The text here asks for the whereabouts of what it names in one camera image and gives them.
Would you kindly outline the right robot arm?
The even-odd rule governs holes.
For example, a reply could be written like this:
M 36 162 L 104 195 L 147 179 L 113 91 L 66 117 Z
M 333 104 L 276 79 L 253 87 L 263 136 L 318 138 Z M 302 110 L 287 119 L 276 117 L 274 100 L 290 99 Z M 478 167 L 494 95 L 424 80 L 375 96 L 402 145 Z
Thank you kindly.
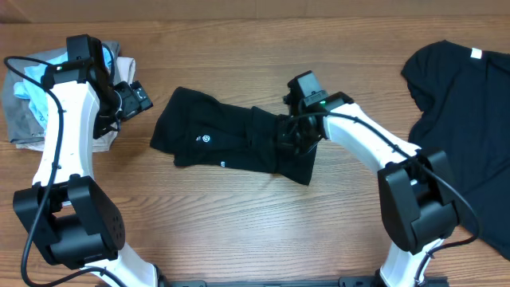
M 289 119 L 280 145 L 295 154 L 321 139 L 345 148 L 377 176 L 382 223 L 392 243 L 375 275 L 344 277 L 341 286 L 447 286 L 426 268 L 461 223 L 461 200 L 453 188 L 446 154 L 422 149 L 375 123 L 346 94 L 290 92 L 283 98 Z

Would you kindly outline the black t-shirt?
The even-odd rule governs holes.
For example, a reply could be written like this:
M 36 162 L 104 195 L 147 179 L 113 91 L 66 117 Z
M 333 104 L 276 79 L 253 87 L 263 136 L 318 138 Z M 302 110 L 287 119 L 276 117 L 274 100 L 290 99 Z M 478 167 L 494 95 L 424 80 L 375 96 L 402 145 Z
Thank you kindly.
M 150 146 L 172 154 L 177 167 L 217 165 L 279 174 L 308 185 L 316 149 L 294 155 L 277 147 L 278 128 L 287 119 L 178 87 L 158 118 Z

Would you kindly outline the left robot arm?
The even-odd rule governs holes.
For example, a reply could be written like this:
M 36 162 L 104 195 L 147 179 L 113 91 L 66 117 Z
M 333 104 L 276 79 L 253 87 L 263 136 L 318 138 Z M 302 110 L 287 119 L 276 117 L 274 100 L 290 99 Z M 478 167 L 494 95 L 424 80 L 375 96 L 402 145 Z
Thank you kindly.
M 45 92 L 49 112 L 32 186 L 13 197 L 14 212 L 28 233 L 22 280 L 36 284 L 27 270 L 35 246 L 48 264 L 72 271 L 52 285 L 92 273 L 110 286 L 166 286 L 159 268 L 127 244 L 120 210 L 94 179 L 92 142 L 124 110 L 103 57 L 46 64 L 39 80 L 21 77 Z

